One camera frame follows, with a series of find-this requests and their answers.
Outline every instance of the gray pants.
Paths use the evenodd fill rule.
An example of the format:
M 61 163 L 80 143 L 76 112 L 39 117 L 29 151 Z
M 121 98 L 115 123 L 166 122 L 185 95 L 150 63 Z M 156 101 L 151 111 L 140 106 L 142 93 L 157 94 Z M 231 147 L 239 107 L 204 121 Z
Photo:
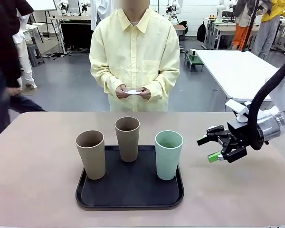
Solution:
M 261 59 L 265 59 L 275 40 L 276 30 L 280 23 L 280 16 L 275 16 L 269 21 L 262 22 L 256 36 L 252 53 Z

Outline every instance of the whiteboard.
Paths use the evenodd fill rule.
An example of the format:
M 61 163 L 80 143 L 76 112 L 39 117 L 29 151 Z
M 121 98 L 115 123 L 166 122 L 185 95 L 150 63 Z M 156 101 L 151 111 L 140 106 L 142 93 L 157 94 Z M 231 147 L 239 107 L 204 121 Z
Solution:
M 34 11 L 57 10 L 54 0 L 27 0 Z

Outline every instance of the cup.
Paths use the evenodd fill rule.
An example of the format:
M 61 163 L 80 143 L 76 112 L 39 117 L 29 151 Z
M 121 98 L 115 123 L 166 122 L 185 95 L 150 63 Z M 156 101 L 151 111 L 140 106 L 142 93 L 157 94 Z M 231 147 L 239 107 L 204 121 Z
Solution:
M 133 162 L 138 156 L 139 120 L 123 117 L 115 122 L 120 157 L 124 162 Z
M 99 131 L 86 131 L 76 138 L 76 146 L 88 178 L 97 180 L 105 175 L 105 138 Z
M 156 172 L 160 179 L 174 178 L 183 142 L 183 137 L 174 131 L 162 131 L 155 136 Z

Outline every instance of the orange pants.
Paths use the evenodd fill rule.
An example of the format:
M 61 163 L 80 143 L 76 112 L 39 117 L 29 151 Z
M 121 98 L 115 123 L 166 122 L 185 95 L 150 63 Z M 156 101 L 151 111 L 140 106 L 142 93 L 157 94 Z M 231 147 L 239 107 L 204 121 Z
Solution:
M 236 34 L 233 39 L 233 45 L 239 46 L 238 49 L 242 50 L 244 46 L 245 39 L 247 37 L 249 26 L 240 27 L 238 24 L 236 25 Z

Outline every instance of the hand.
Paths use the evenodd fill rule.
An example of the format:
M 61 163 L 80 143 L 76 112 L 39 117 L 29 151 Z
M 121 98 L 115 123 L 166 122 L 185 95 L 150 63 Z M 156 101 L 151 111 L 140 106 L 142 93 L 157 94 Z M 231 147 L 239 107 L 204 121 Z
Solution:
M 8 92 L 8 94 L 10 96 L 14 96 L 14 95 L 20 94 L 20 89 L 19 88 L 9 88 L 9 87 L 7 87 L 6 91 Z
M 128 89 L 127 87 L 125 87 L 124 84 L 116 88 L 115 92 L 116 92 L 116 96 L 118 97 L 118 99 L 125 99 L 130 96 L 130 94 L 126 94 L 123 91 L 128 92 Z
M 151 98 L 151 92 L 149 89 L 146 89 L 144 87 L 136 90 L 137 92 L 141 92 L 141 94 L 138 94 L 139 96 L 141 96 L 143 99 L 149 101 Z

